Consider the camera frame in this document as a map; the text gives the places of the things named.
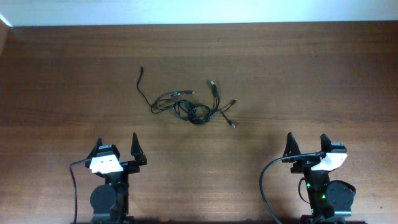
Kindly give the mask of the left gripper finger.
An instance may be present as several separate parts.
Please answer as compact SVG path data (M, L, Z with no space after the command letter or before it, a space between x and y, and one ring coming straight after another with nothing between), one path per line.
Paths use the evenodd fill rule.
M94 146L94 148L91 150L91 152L88 154L87 158L86 158L86 162L85 162L85 167L89 167L91 164L91 160L92 158L96 157L97 153L98 153L98 149L100 146L102 146L102 139L99 138Z
M136 133L132 135L131 156L134 157L136 162L145 162L146 155L144 154Z

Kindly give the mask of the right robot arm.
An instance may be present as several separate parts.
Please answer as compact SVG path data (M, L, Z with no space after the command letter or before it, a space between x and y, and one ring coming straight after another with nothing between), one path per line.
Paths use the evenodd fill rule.
M294 135L288 133L283 163L291 163L293 174L303 174L311 214L302 215L301 223L345 223L351 216L356 188L342 180L330 180L329 173L341 167L348 157L341 142L320 136L321 150L314 156L302 154Z

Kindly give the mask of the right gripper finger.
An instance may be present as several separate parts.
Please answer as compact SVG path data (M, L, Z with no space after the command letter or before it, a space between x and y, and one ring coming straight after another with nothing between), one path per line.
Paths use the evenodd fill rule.
M322 134L320 136L321 140L321 152L330 152L331 151L331 140L328 138L326 134Z
M295 140L293 133L289 132L287 135L287 142L282 157L299 156L299 155L301 155L299 145Z

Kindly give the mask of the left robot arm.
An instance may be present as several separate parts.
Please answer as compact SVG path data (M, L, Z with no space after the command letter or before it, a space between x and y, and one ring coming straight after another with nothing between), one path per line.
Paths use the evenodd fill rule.
M93 208L91 223L135 223L129 215L129 175L140 172L147 158L139 144L137 134L132 135L131 161L121 162L114 144L104 145L98 139L88 154L85 166L104 179L104 184L93 190L90 204Z

